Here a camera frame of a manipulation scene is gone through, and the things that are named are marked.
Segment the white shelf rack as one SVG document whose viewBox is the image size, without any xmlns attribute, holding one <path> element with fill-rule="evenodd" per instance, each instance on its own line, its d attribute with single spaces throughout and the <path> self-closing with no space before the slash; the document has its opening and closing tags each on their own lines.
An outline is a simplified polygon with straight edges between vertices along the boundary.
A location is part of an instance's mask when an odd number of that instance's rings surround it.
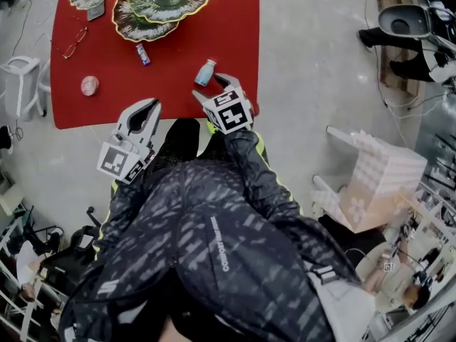
<svg viewBox="0 0 456 342">
<path fill-rule="evenodd" d="M 400 237 L 395 233 L 396 228 L 387 228 L 384 232 L 385 241 L 363 255 L 356 271 L 365 279 L 373 272 L 373 262 L 378 261 L 386 252 L 391 253 L 395 265 L 399 268 L 402 266 L 399 262 L 402 254 L 411 263 L 409 268 L 413 275 L 410 281 L 416 286 L 428 289 L 429 300 L 417 311 L 406 306 L 397 297 L 383 291 L 378 292 L 375 295 L 377 311 L 363 333 L 361 342 L 379 342 L 407 318 L 418 312 L 428 312 L 438 302 L 441 290 L 456 272 L 456 222 L 449 227 L 441 217 L 446 214 L 456 220 L 456 209 L 439 193 L 424 184 L 417 193 L 417 202 L 421 212 L 413 207 L 408 210 L 416 235 L 407 249 L 400 248 Z"/>
</svg>

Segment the person's left forearm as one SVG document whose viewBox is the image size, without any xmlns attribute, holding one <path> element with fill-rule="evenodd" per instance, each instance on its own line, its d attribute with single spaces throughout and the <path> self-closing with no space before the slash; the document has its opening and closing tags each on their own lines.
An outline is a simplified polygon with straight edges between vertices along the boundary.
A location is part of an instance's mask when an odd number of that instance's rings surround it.
<svg viewBox="0 0 456 342">
<path fill-rule="evenodd" d="M 117 180 L 114 183 L 117 187 L 110 201 L 108 217 L 100 227 L 98 239 L 93 243 L 95 260 L 101 260 L 122 241 L 147 197 L 143 174 L 129 185 Z"/>
</svg>

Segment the black office chair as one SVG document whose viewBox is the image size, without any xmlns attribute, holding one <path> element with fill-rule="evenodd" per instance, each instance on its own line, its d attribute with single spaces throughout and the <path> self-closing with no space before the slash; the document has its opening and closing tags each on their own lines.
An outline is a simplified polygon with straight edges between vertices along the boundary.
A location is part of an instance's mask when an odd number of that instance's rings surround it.
<svg viewBox="0 0 456 342">
<path fill-rule="evenodd" d="M 92 224 L 74 232 L 64 249 L 61 247 L 61 228 L 48 227 L 46 230 L 50 233 L 43 242 L 37 237 L 38 232 L 32 223 L 25 223 L 24 243 L 16 258 L 16 275 L 25 295 L 33 295 L 31 287 L 39 278 L 62 294 L 69 295 L 74 291 L 95 256 L 93 242 L 98 237 L 101 223 L 93 213 L 93 207 L 86 210 Z"/>
</svg>

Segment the person's dark patterned jacket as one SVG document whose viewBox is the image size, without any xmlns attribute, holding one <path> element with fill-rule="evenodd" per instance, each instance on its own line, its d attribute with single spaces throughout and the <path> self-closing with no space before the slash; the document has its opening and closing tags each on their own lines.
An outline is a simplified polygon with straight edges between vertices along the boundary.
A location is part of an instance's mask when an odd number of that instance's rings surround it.
<svg viewBox="0 0 456 342">
<path fill-rule="evenodd" d="M 315 220 L 276 227 L 232 162 L 193 160 L 145 179 L 122 241 L 69 298 L 62 342 L 361 342 L 375 300 Z"/>
</svg>

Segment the white office chair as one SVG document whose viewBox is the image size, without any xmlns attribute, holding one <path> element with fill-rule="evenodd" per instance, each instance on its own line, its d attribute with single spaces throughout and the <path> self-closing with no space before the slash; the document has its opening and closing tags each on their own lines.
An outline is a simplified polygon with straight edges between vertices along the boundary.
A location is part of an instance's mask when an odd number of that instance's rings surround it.
<svg viewBox="0 0 456 342">
<path fill-rule="evenodd" d="M 47 116 L 45 98 L 51 93 L 50 85 L 45 84 L 51 60 L 42 63 L 39 58 L 16 56 L 0 64 L 5 76 L 4 98 L 6 114 L 14 120 L 24 122 L 33 119 L 35 110 L 39 116 Z"/>
</svg>

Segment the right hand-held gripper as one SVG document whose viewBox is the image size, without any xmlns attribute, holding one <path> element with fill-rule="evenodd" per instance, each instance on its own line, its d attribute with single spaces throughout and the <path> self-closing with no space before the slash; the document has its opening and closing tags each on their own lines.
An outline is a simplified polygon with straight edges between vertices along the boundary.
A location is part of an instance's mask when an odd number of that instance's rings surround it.
<svg viewBox="0 0 456 342">
<path fill-rule="evenodd" d="M 245 98 L 239 80 L 226 73 L 215 73 L 213 76 L 223 88 L 223 93 L 212 97 L 192 90 L 211 124 L 225 135 L 252 125 L 252 106 Z"/>
</svg>

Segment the red tablecloth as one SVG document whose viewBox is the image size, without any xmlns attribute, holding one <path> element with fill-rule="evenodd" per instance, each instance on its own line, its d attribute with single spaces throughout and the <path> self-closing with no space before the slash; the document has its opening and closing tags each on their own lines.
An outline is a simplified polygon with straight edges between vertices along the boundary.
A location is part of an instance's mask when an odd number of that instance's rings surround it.
<svg viewBox="0 0 456 342">
<path fill-rule="evenodd" d="M 133 103 L 157 98 L 162 117 L 201 118 L 202 109 L 192 96 L 195 77 L 207 59 L 215 70 L 239 79 L 251 102 L 257 99 L 259 71 L 259 0 L 209 0 L 197 14 L 143 46 L 150 58 L 144 66 L 136 43 L 126 41 L 112 22 L 114 0 L 93 21 L 84 11 L 58 0 L 51 40 L 66 49 L 76 34 L 88 28 L 74 54 L 65 59 L 51 47 L 51 102 L 58 129 L 114 123 Z M 81 81 L 95 76 L 95 95 L 81 93 Z"/>
</svg>

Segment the person's right forearm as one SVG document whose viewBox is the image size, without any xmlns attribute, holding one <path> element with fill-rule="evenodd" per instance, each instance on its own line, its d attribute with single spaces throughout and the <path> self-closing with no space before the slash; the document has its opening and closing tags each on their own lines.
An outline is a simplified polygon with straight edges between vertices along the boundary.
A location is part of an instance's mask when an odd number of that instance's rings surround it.
<svg viewBox="0 0 456 342">
<path fill-rule="evenodd" d="M 242 129 L 225 135 L 220 131 L 211 136 L 222 144 L 230 160 L 237 166 L 251 206 L 276 227 L 298 224 L 304 213 L 291 191 L 260 155 L 261 137 L 252 130 Z"/>
</svg>

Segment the brown wooden floor board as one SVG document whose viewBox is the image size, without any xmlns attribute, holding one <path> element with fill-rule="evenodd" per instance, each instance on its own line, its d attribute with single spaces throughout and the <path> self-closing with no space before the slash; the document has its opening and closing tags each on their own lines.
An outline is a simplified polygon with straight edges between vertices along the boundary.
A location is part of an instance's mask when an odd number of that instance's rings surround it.
<svg viewBox="0 0 456 342">
<path fill-rule="evenodd" d="M 377 0 L 378 11 L 397 4 L 417 4 L 418 0 Z M 383 46 L 380 50 L 380 82 L 389 89 L 396 90 L 406 98 L 414 98 L 420 93 L 420 82 L 405 80 L 396 76 L 390 69 L 390 61 L 406 61 L 416 56 L 412 51 Z"/>
</svg>

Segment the thin-framed eyeglasses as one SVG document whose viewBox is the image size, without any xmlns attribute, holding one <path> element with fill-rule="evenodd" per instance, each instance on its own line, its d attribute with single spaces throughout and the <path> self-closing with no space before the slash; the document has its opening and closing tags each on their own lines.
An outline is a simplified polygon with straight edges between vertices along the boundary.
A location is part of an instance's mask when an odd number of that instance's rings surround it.
<svg viewBox="0 0 456 342">
<path fill-rule="evenodd" d="M 75 37 L 75 40 L 72 44 L 70 44 L 66 49 L 60 49 L 58 44 L 55 43 L 53 40 L 50 41 L 51 47 L 54 47 L 59 54 L 62 55 L 65 59 L 69 59 L 75 52 L 77 46 L 81 43 L 81 41 L 86 37 L 88 33 L 88 28 L 83 27 Z"/>
</svg>

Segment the small teal bottle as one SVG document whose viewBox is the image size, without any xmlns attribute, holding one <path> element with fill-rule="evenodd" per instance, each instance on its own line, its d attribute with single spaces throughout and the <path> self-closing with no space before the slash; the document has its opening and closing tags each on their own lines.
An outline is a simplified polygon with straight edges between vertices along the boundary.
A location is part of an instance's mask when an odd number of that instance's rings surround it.
<svg viewBox="0 0 456 342">
<path fill-rule="evenodd" d="M 199 86 L 206 87 L 214 73 L 214 67 L 217 63 L 211 59 L 207 59 L 206 63 L 200 68 L 195 77 L 195 83 Z"/>
</svg>

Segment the round pink container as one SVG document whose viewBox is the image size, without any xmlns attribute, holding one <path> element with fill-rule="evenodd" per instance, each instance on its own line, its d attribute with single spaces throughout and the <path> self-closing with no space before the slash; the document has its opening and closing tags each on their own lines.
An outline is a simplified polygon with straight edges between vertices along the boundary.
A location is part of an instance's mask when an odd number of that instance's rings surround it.
<svg viewBox="0 0 456 342">
<path fill-rule="evenodd" d="M 95 76 L 86 76 L 81 81 L 81 93 L 84 96 L 93 96 L 99 87 L 99 80 Z"/>
</svg>

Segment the white patterned carton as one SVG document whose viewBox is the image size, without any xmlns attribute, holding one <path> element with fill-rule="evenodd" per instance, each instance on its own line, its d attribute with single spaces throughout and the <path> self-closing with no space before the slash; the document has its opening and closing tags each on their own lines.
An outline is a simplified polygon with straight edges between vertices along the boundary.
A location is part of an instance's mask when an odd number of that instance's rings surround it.
<svg viewBox="0 0 456 342">
<path fill-rule="evenodd" d="M 353 233 L 387 224 L 407 209 L 428 163 L 423 156 L 364 131 L 347 134 L 329 125 L 326 133 L 357 149 L 358 158 L 342 193 L 313 176 L 315 205 Z"/>
</svg>

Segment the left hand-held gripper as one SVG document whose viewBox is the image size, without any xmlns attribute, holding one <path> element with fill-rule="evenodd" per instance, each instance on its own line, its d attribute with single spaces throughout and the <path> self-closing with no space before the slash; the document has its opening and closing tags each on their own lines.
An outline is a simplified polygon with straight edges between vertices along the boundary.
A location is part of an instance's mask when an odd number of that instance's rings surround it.
<svg viewBox="0 0 456 342">
<path fill-rule="evenodd" d="M 162 104 L 156 98 L 136 102 L 120 115 L 118 129 L 104 142 L 97 170 L 115 180 L 130 184 L 154 158 L 155 135 Z"/>
</svg>

